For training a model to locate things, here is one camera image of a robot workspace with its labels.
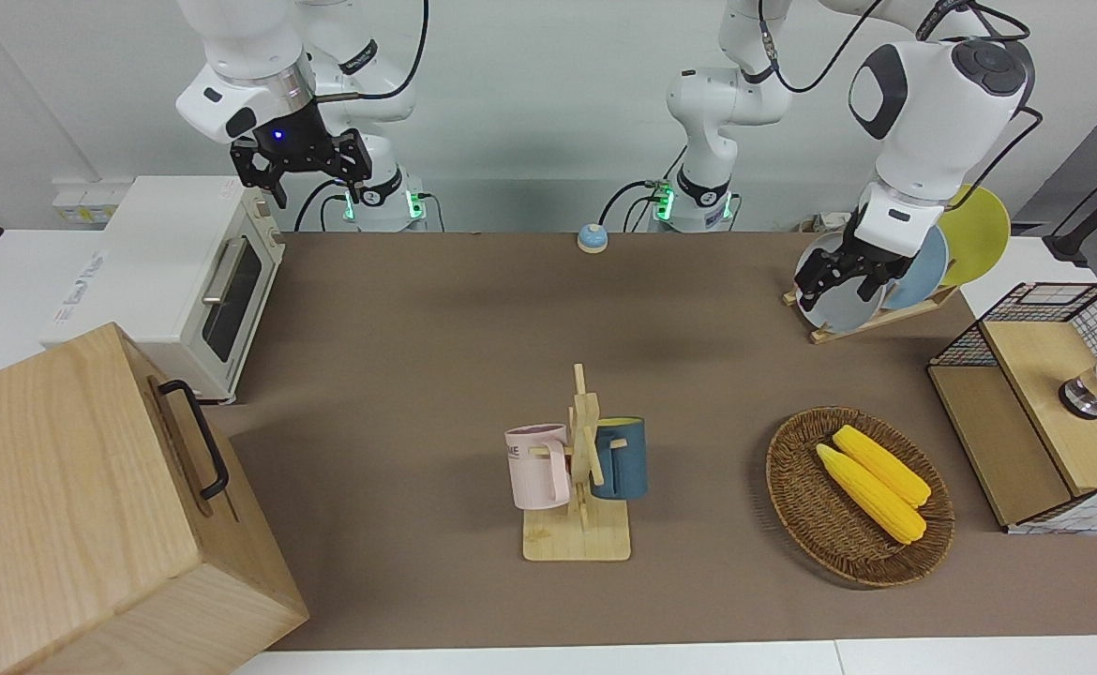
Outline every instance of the oven handle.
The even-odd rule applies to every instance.
[[[203,304],[222,305],[227,299],[228,290],[231,288],[231,279],[236,277],[236,269],[239,268],[240,260],[244,260],[246,248],[248,248],[248,237],[245,235],[223,245],[219,265],[215,268],[215,274],[211,277],[206,291],[203,292]]]

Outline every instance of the pink mug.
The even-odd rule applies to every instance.
[[[531,510],[569,504],[565,425],[533,424],[511,428],[506,437],[507,466],[511,470],[516,507]]]

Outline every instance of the plate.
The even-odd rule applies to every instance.
[[[936,292],[939,282],[943,280],[948,270],[948,241],[939,226],[931,226],[925,235],[925,243],[919,247],[916,260],[912,261],[912,268],[903,274],[903,279],[892,283],[892,291],[887,292],[886,300],[882,303],[882,308],[886,311],[901,311],[913,305],[925,302],[927,295]]]
[[[952,203],[955,204],[969,189],[969,184],[963,184]],[[989,272],[998,263],[1010,239],[1010,215],[994,192],[977,188],[961,209],[939,217],[939,229],[948,240],[948,255],[952,260],[942,283],[960,286]]]
[[[895,542],[823,469],[815,445],[836,447],[832,435],[845,424],[878,440],[931,487],[927,504],[919,508],[927,521],[919,541]],[[952,503],[936,466],[902,432],[858,409],[812,408],[785,420],[770,440],[766,484],[794,542],[816,563],[861,585],[885,587],[923,580],[945,560],[952,543]]]
[[[810,247],[806,247],[802,257],[798,258],[794,273],[803,268],[806,258],[816,248],[833,251],[833,249],[840,247],[842,239],[844,235],[839,232],[829,232],[829,234],[819,236],[818,239],[811,243]],[[885,293],[878,292],[870,300],[861,300],[861,296],[857,295],[857,290],[861,288],[862,281],[866,281],[866,278],[860,277],[841,283],[839,286],[830,288],[823,295],[819,295],[819,300],[816,300],[811,312],[806,312],[802,305],[798,305],[798,311],[803,313],[803,318],[807,320],[807,324],[814,325],[815,328],[824,328],[829,333],[849,333],[861,328],[869,319],[873,318],[878,308],[882,307],[882,300],[886,296]]]

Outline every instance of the brown tablecloth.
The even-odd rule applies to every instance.
[[[925,364],[941,311],[823,346],[779,302],[802,235],[296,235],[233,435],[313,618],[275,649],[1097,633],[1097,538],[999,532]],[[623,563],[531,563],[502,431],[565,421],[572,363],[643,415]],[[916,584],[844,587],[764,486],[776,428],[849,405],[920,445],[958,529]]]

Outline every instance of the mug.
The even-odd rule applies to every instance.
[[[648,452],[644,419],[608,417],[599,420],[595,445],[603,485],[590,481],[590,494],[600,499],[635,499],[648,492]]]
[[[506,437],[516,507],[532,510],[569,504],[572,481],[565,462],[565,425],[511,428]]]

